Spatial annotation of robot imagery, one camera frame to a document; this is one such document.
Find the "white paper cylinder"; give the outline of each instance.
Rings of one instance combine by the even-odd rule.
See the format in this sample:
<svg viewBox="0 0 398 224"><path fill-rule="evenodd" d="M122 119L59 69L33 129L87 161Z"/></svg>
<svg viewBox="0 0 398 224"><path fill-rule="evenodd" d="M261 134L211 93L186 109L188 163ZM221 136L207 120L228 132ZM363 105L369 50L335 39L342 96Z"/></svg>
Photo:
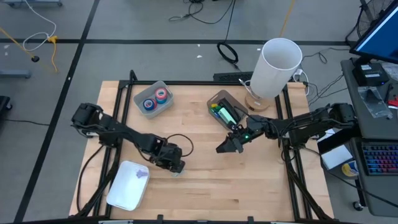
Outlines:
<svg viewBox="0 0 398 224"><path fill-rule="evenodd" d="M273 98L282 91L302 60L300 47L285 38L269 40L251 77L250 87L261 98Z"/></svg>

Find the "white plastic container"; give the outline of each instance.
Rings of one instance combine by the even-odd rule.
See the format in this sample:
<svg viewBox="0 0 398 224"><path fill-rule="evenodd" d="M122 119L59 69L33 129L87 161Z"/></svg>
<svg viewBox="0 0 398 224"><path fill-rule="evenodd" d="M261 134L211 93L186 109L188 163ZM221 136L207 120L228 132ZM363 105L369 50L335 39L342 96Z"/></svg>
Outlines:
<svg viewBox="0 0 398 224"><path fill-rule="evenodd" d="M106 197L106 203L133 211L141 203L148 181L148 167L123 161Z"/></svg>
<svg viewBox="0 0 398 224"><path fill-rule="evenodd" d="M155 91L158 88L165 88L167 91L167 101L163 104L157 104L156 108L150 111L145 110L143 102L146 99L155 99ZM157 81L152 84L150 87L146 88L142 92L138 93L133 97L134 103L139 108L139 111L148 119L152 119L161 112L165 111L167 108L171 107L174 102L173 93L167 87L167 85L163 81Z"/></svg>
<svg viewBox="0 0 398 224"><path fill-rule="evenodd" d="M291 40L275 38L267 41L251 77L251 90L261 98L279 95L302 57L300 47Z"/></svg>

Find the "computer monitor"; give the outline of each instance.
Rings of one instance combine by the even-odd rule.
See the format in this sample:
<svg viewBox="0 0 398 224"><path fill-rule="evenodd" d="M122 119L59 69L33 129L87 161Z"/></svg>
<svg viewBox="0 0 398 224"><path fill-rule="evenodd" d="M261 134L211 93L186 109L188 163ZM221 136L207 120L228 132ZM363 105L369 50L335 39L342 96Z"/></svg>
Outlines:
<svg viewBox="0 0 398 224"><path fill-rule="evenodd" d="M398 63L398 0L390 4L350 53L360 55L359 61L365 63L372 58Z"/></svg>

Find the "wooden table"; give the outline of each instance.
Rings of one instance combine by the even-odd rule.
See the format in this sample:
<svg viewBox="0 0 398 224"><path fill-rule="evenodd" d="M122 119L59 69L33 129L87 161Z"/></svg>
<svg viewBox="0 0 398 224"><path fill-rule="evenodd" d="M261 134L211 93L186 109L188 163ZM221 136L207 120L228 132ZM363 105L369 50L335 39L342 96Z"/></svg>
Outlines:
<svg viewBox="0 0 398 224"><path fill-rule="evenodd" d="M119 82L103 82L97 104L107 114L113 113ZM147 85L134 85L136 95ZM293 115L308 113L308 103L301 83L289 83L289 96ZM170 85L174 94L174 105L154 119L146 119L139 112L131 97L127 125L142 133L154 133L162 137L182 133L192 139L195 150L182 159L186 162L184 173L172 177L172 173L144 161L131 142L123 141L121 162L133 161L150 169L150 181L140 207L132 212L113 207L111 218L155 220L163 214L165 220L247 220L292 221L292 202L285 165L280 158L276 140L257 138L244 145L244 152L217 154L216 147L227 134L208 113L206 102L220 90L227 90L244 105L246 90L242 86L186 86ZM121 112L126 91L122 96ZM281 103L286 118L283 96ZM260 113L277 118L275 105ZM190 150L190 143L183 137L169 140L178 144L183 153ZM82 165L99 148L98 138L89 139ZM318 150L315 141L307 144ZM98 186L103 162L99 153L88 165L81 183L80 206L82 207ZM333 216L325 176L318 155L301 151L303 169L308 191L325 213ZM106 205L105 190L101 201L101 212ZM300 215L304 218L302 198L297 189ZM76 214L76 193L70 214Z"/></svg>

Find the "tape roll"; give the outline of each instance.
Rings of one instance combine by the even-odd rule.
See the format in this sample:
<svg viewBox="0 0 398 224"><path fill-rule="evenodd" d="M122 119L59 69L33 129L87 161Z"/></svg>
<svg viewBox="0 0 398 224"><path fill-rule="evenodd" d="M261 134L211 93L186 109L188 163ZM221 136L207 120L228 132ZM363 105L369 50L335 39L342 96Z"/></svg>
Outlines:
<svg viewBox="0 0 398 224"><path fill-rule="evenodd" d="M145 110L153 110L155 108L155 102L152 99L146 99L143 102Z"/></svg>
<svg viewBox="0 0 398 224"><path fill-rule="evenodd" d="M167 101L167 98L164 98L163 100L160 100L159 98L156 98L156 102L157 102L158 104L166 103L166 101Z"/></svg>
<svg viewBox="0 0 398 224"><path fill-rule="evenodd" d="M156 106L157 106L156 100L152 99L152 98L150 100L152 100L152 102L154 102L154 109L156 109Z"/></svg>
<svg viewBox="0 0 398 224"><path fill-rule="evenodd" d="M159 100L164 100L167 98L167 90L165 88L158 88L155 91L155 97Z"/></svg>

